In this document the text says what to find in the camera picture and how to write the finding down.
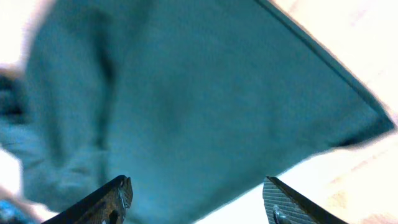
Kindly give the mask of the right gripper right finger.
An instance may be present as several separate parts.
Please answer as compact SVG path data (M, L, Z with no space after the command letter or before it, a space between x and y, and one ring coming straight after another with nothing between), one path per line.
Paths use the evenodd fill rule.
M265 178L262 197L269 224L348 224L277 177Z

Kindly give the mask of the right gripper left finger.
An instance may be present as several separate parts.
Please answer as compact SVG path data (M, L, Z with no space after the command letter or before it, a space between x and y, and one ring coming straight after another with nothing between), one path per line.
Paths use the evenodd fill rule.
M131 179L119 175L42 224L123 224L132 199Z

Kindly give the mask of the black polo shirt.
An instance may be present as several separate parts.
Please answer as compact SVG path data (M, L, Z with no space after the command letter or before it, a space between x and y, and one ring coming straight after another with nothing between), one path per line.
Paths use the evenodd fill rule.
M124 174L127 223L193 223L301 160L394 129L267 1L56 1L1 79L1 145L62 212Z

